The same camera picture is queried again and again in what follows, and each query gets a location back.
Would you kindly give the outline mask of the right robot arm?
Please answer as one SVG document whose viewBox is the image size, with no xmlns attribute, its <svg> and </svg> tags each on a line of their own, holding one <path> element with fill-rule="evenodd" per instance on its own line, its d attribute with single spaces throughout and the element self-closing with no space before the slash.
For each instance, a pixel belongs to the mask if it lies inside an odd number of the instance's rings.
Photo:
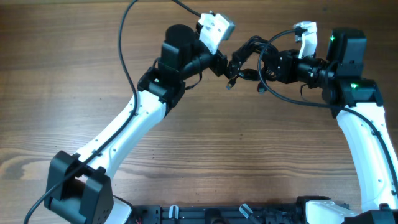
<svg viewBox="0 0 398 224">
<path fill-rule="evenodd" d="M 348 143 L 361 191 L 361 213 L 324 197 L 300 199 L 304 223 L 396 223 L 397 156 L 386 127 L 384 102 L 375 81 L 363 78 L 366 36 L 337 28 L 325 60 L 315 58 L 317 31 L 294 27 L 300 50 L 274 55 L 271 67 L 282 83 L 321 88 L 323 107 L 337 120 Z"/>
</svg>

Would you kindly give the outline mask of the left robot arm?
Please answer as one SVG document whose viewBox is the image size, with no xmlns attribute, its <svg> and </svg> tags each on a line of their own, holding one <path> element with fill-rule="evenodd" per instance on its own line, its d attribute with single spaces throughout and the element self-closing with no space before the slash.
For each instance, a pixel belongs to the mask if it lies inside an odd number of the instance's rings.
<svg viewBox="0 0 398 224">
<path fill-rule="evenodd" d="M 92 141 L 50 162 L 45 207 L 70 223 L 131 223 L 133 206 L 113 194 L 121 163 L 141 138 L 159 124 L 188 90 L 186 79 L 206 69 L 224 74 L 219 51 L 234 25 L 177 24 L 165 33 L 161 55 L 133 87 L 128 105 Z"/>
</svg>

